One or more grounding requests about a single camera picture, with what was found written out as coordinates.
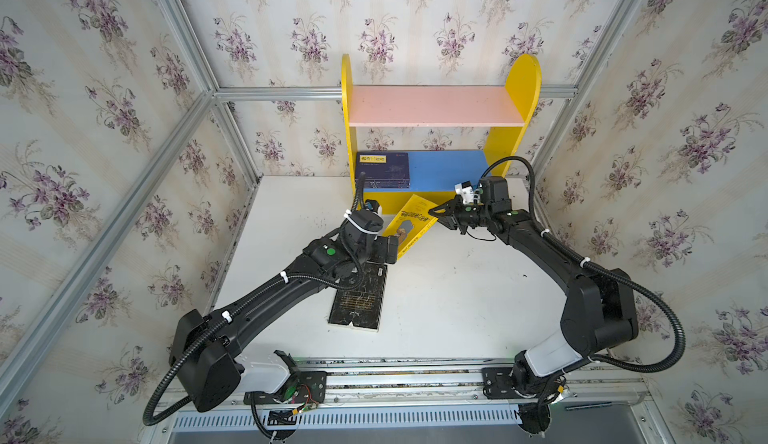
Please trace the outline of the yellow paperback book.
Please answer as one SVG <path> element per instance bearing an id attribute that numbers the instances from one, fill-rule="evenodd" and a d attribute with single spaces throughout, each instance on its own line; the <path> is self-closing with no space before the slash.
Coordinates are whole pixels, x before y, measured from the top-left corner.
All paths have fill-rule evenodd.
<path id="1" fill-rule="evenodd" d="M 413 195 L 383 231 L 383 237 L 395 237 L 397 240 L 397 260 L 401 260 L 437 222 L 429 214 L 435 206 L 434 202 Z"/>

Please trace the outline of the navy book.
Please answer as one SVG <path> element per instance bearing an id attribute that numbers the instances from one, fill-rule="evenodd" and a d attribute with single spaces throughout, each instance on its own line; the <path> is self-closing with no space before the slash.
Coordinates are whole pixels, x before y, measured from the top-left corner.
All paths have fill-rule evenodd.
<path id="1" fill-rule="evenodd" d="M 372 184 L 374 187 L 410 187 L 410 182 L 405 180 L 398 180 L 398 181 L 366 181 L 363 185 L 363 187 L 366 184 Z"/>
<path id="2" fill-rule="evenodd" d="M 374 187 L 372 184 L 366 184 L 364 192 L 405 192 L 409 190 L 409 187 Z"/>
<path id="3" fill-rule="evenodd" d="M 372 176 L 368 176 L 368 175 L 366 175 L 366 176 L 364 177 L 364 179 L 363 179 L 363 184 L 364 184 L 366 181 L 398 181 L 398 180 L 403 180 L 403 181 L 407 180 L 407 181 L 409 181 L 409 182 L 410 182 L 410 179 L 409 179 L 409 178 L 405 178 L 405 179 L 384 179 L 384 178 L 378 178 L 378 177 L 372 177 Z"/>

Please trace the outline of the dark blue text-covered book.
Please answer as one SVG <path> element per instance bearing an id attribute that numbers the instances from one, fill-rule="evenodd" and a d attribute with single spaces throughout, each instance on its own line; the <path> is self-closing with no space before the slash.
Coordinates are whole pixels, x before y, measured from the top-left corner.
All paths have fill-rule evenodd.
<path id="1" fill-rule="evenodd" d="M 406 152 L 362 152 L 355 159 L 355 175 L 372 180 L 408 180 L 409 154 Z"/>

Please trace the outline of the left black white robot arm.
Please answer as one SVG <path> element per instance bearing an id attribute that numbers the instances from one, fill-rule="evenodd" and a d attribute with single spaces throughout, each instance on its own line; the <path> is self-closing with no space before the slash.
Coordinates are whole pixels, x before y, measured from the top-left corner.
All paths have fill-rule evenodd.
<path id="1" fill-rule="evenodd" d="M 196 309 L 183 315 L 169 370 L 150 397 L 144 422 L 157 424 L 188 404 L 199 412 L 217 407 L 235 392 L 245 372 L 236 358 L 278 318 L 325 289 L 358 289 L 369 262 L 394 264 L 397 239 L 382 237 L 383 227 L 378 202 L 358 201 L 338 228 L 311 241 L 269 281 L 206 315 Z"/>

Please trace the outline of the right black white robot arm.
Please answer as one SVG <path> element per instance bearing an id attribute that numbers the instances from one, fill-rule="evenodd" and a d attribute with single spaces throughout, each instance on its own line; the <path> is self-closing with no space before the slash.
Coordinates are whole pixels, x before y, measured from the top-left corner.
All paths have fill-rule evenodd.
<path id="1" fill-rule="evenodd" d="M 429 215 L 463 235 L 470 229 L 487 229 L 542 269 L 565 295 L 557 330 L 514 358 L 507 382 L 518 395 L 539 394 L 550 379 L 638 336 L 632 290 L 618 282 L 627 274 L 617 269 L 614 277 L 605 277 L 588 270 L 580 258 L 567 256 L 531 213 L 512 207 L 502 178 L 482 178 L 472 198 L 461 187 L 453 199 L 430 209 Z"/>

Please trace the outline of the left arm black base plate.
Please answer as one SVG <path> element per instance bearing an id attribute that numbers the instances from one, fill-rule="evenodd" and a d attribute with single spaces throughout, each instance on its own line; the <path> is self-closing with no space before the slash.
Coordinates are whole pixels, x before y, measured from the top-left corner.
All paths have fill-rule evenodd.
<path id="1" fill-rule="evenodd" d="M 328 373 L 324 371 L 299 371 L 273 393 L 249 392 L 244 395 L 246 405 L 299 405 L 325 402 Z"/>

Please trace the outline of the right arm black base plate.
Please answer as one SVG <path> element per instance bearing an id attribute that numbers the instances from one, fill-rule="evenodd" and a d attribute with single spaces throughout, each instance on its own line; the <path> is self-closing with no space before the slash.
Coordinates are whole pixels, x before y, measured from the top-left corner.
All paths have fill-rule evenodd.
<path id="1" fill-rule="evenodd" d="M 543 399 L 560 393 L 565 379 L 561 373 L 538 377 L 525 367 L 486 367 L 481 370 L 483 395 L 490 400 Z"/>

